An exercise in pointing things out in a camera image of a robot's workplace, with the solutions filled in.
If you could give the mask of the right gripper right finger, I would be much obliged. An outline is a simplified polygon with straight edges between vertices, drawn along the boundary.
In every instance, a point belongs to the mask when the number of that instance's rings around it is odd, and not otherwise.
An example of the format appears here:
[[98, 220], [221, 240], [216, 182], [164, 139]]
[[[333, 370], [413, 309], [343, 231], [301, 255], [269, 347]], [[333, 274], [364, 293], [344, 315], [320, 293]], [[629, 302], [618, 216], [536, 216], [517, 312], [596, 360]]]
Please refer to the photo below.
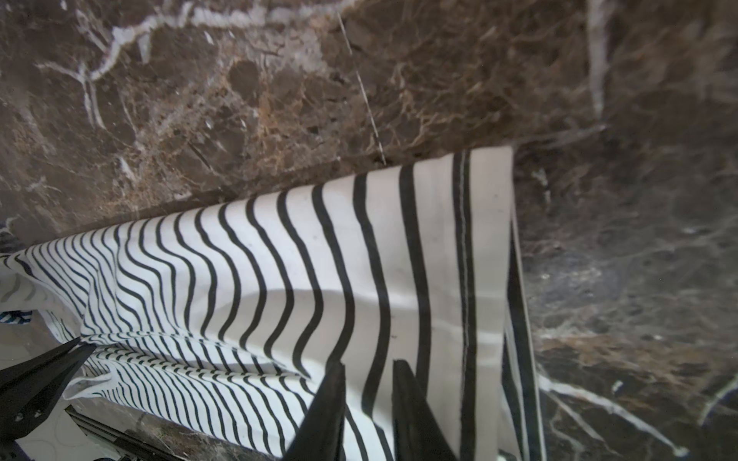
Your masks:
[[392, 418], [397, 460], [457, 460], [405, 360], [393, 362]]

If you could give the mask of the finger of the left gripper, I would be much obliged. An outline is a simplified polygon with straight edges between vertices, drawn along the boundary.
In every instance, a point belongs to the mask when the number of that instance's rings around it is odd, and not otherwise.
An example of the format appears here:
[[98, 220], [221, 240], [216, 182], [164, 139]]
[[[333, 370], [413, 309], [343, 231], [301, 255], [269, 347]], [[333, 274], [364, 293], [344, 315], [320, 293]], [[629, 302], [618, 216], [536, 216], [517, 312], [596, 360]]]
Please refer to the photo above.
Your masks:
[[76, 338], [2, 370], [1, 439], [21, 439], [44, 423], [95, 349]]

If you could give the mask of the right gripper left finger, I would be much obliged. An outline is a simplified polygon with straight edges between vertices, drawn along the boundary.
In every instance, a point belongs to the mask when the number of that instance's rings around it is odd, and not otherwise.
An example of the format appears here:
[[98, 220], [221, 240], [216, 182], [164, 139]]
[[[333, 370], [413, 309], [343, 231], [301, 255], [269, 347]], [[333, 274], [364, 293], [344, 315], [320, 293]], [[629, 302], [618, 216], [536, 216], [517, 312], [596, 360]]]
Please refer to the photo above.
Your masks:
[[345, 412], [345, 366], [340, 362], [334, 362], [327, 368], [305, 419], [283, 460], [344, 460]]

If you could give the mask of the black white striped tank top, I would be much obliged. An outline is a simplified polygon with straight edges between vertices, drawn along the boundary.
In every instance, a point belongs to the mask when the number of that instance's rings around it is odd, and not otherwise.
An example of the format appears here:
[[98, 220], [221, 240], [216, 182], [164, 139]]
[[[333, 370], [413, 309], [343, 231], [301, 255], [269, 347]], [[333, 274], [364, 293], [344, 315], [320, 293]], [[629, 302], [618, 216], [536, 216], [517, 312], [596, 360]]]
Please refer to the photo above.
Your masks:
[[393, 362], [460, 460], [546, 456], [513, 151], [480, 148], [90, 230], [1, 257], [1, 312], [96, 347], [101, 397], [282, 455], [331, 363], [343, 451], [390, 460]]

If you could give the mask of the blue white striped tank top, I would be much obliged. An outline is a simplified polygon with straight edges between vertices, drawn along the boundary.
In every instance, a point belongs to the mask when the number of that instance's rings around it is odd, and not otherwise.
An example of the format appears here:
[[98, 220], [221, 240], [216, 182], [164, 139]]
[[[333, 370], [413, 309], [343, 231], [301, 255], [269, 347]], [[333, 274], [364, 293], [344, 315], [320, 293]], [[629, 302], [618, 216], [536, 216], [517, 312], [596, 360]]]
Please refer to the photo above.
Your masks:
[[26, 325], [32, 320], [31, 311], [5, 311], [0, 313], [0, 323], [7, 325]]

